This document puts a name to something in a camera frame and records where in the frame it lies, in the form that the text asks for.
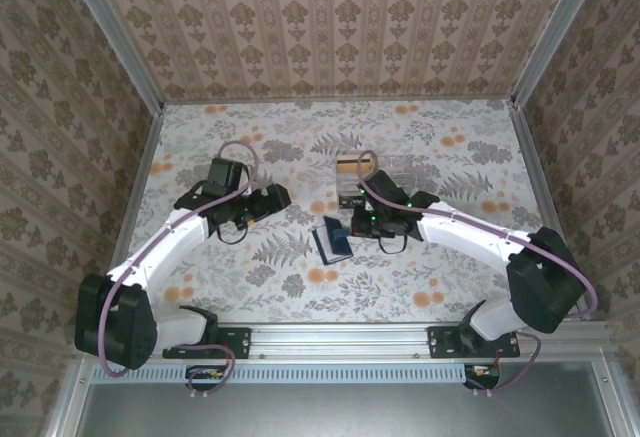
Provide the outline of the aluminium table side rail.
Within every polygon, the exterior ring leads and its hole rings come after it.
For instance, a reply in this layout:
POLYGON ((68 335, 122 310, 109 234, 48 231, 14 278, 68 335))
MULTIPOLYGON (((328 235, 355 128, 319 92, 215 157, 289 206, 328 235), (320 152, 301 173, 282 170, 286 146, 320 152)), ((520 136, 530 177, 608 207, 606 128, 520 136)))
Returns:
POLYGON ((598 298, 564 241, 524 112, 512 107, 510 114, 543 223, 535 232, 508 239, 522 247, 507 265, 510 301, 528 327, 551 334, 567 319, 589 316, 598 298))
POLYGON ((135 230, 137 216, 144 195, 145 186, 149 177, 155 150, 157 148, 161 129, 163 125, 163 115, 156 113, 151 120, 149 134, 147 136, 140 164, 131 189, 123 222, 112 254, 111 262, 107 271, 117 267, 124 262, 128 255, 129 246, 135 230))

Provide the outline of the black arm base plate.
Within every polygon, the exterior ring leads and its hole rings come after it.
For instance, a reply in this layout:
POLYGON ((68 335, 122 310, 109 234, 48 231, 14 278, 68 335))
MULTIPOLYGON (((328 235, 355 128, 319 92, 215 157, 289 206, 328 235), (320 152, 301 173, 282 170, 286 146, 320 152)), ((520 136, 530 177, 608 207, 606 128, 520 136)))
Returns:
POLYGON ((489 341, 470 327, 458 325, 427 328, 430 357, 433 359, 517 358, 521 355, 514 333, 489 341))
MULTIPOLYGON (((218 327, 216 330, 205 332, 204 337, 195 345, 215 344, 230 349, 236 359, 247 359, 251 347, 251 329, 248 327, 218 327)), ((188 344, 187 348, 170 348, 162 352, 165 359, 225 359, 224 350, 219 349, 194 349, 194 344, 188 344)))

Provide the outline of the blue card holder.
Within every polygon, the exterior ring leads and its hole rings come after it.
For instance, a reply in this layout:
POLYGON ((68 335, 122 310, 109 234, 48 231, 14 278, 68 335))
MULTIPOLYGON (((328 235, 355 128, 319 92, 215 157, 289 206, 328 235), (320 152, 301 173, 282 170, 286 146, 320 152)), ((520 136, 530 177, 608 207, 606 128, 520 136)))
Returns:
POLYGON ((322 263, 329 266, 353 256, 349 231, 338 219, 324 216, 323 224, 312 231, 322 263))

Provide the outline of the long aluminium mounting rail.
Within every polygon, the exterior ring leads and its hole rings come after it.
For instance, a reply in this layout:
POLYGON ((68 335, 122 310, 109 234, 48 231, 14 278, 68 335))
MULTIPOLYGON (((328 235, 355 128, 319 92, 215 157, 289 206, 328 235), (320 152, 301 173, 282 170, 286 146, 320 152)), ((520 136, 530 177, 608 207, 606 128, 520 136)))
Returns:
MULTIPOLYGON (((430 359, 432 334, 447 324, 336 323, 257 324, 251 329, 246 363, 425 362, 430 359)), ((540 343, 539 362, 591 362, 615 354, 606 325, 598 321, 565 321, 554 333, 533 329, 518 333, 520 356, 526 361, 540 343)))

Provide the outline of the grey metal panel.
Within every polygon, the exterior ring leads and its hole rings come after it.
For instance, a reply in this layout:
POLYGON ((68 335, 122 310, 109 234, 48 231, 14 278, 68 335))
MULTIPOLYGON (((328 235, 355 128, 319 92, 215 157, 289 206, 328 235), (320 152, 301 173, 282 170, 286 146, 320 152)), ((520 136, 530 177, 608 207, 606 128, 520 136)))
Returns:
POLYGON ((91 381, 72 364, 46 437, 636 437, 610 371, 538 363, 511 388, 460 384, 228 384, 193 397, 177 383, 91 381))

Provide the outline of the black controller board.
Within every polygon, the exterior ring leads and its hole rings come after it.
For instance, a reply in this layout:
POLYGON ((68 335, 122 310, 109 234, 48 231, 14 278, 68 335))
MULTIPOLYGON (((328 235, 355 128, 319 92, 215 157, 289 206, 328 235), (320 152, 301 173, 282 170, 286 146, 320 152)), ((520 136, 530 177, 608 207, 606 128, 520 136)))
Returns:
POLYGON ((223 379, 226 365, 191 365, 185 369, 186 386, 195 392, 209 392, 223 379))
POLYGON ((500 366, 498 364, 465 364, 464 375, 463 385, 467 389, 492 390, 498 386, 500 366))

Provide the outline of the aluminium frame post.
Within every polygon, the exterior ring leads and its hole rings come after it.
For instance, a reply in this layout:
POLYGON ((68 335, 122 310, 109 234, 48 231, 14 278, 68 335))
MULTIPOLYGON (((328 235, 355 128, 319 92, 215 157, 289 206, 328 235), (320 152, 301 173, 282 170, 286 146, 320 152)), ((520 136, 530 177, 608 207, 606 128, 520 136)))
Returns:
POLYGON ((515 108, 522 108, 530 98, 584 2, 558 0, 512 92, 515 108))
POLYGON ((124 20, 117 15, 109 0, 84 1, 139 96, 153 115, 159 115, 162 112, 164 99, 145 66, 142 54, 127 35, 124 20))

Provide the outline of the clear acrylic card stand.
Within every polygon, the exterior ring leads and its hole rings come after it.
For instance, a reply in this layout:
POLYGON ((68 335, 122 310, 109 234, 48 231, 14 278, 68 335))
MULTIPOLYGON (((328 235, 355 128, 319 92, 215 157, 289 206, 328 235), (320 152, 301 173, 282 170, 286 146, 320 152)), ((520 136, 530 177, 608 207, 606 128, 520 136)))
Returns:
MULTIPOLYGON (((338 155, 348 154, 359 156, 360 151, 348 150, 338 155)), ((413 189, 415 178, 411 159, 408 155, 382 154, 377 160, 377 169, 385 171, 393 182, 404 190, 413 189)), ((357 185, 358 175, 336 173, 336 190, 339 195, 358 195, 357 185)))

